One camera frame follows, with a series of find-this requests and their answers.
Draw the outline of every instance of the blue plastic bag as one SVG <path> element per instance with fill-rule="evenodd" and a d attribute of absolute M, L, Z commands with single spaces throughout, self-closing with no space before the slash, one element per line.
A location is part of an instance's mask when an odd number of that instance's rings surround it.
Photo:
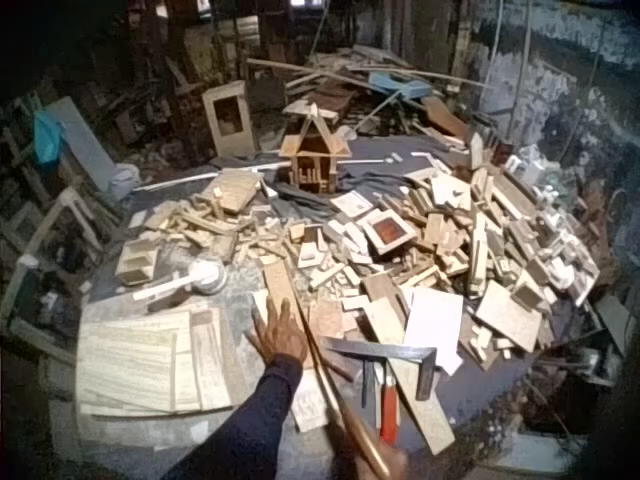
<path fill-rule="evenodd" d="M 57 161 L 62 136 L 62 129 L 58 122 L 45 111 L 39 110 L 33 118 L 33 132 L 38 163 L 45 165 Z"/>

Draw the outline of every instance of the dark sleeve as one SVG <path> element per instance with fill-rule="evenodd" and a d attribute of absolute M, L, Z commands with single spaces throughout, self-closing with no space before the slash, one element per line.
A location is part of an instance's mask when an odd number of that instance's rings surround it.
<path fill-rule="evenodd" d="M 275 478 L 282 424 L 301 377 L 297 359 L 276 355 L 255 392 L 165 479 Z"/>

